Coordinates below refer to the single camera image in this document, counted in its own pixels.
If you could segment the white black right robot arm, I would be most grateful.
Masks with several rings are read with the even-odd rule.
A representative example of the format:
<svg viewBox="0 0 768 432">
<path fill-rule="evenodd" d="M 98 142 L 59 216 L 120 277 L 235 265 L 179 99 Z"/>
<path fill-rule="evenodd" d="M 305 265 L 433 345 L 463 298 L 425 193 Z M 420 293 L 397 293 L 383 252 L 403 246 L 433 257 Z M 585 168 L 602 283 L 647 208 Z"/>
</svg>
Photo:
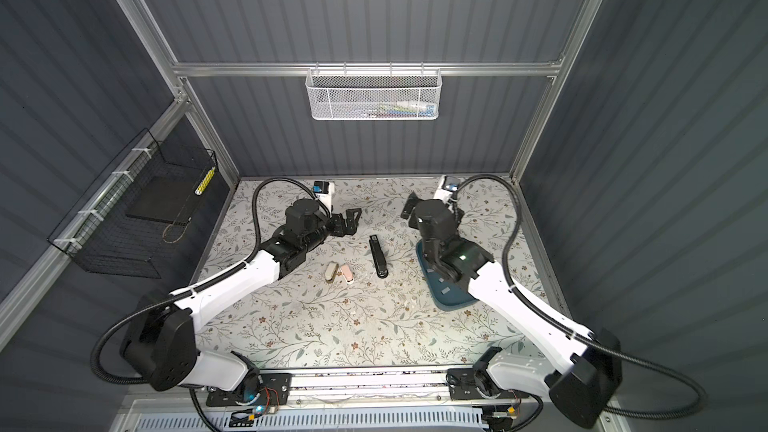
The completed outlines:
<svg viewBox="0 0 768 432">
<path fill-rule="evenodd" d="M 472 367 L 477 392 L 484 398 L 515 391 L 548 399 L 572 423 L 594 426 L 622 382 L 620 362 L 577 341 L 588 328 L 508 281 L 499 260 L 460 236 L 459 221 L 445 201 L 410 194 L 401 216 L 420 233 L 419 258 L 428 270 L 495 310 L 543 355 L 522 359 L 489 348 Z"/>
</svg>

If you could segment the black long stapler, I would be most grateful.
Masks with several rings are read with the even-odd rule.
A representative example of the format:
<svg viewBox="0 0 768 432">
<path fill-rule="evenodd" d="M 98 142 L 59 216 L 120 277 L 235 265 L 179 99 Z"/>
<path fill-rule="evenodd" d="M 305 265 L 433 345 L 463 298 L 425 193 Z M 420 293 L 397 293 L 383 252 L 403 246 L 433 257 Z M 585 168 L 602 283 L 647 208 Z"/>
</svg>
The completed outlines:
<svg viewBox="0 0 768 432">
<path fill-rule="evenodd" d="M 389 275 L 386 258 L 377 235 L 369 237 L 369 247 L 374 261 L 376 275 L 380 279 L 385 279 Z"/>
</svg>

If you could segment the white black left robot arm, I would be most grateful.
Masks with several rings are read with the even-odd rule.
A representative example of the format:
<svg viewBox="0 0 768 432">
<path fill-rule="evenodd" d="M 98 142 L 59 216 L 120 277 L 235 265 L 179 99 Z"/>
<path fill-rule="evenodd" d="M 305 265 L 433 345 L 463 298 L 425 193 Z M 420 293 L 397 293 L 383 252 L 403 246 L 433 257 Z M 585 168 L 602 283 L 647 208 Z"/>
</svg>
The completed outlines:
<svg viewBox="0 0 768 432">
<path fill-rule="evenodd" d="M 234 353 L 200 349 L 196 335 L 234 303 L 293 272 L 328 237 L 355 234 L 361 215 L 360 208 L 352 208 L 326 216 L 317 200 L 295 201 L 285 211 L 285 224 L 254 256 L 177 290 L 169 304 L 131 319 L 121 357 L 156 391 L 244 387 L 258 375 L 257 367 Z"/>
</svg>

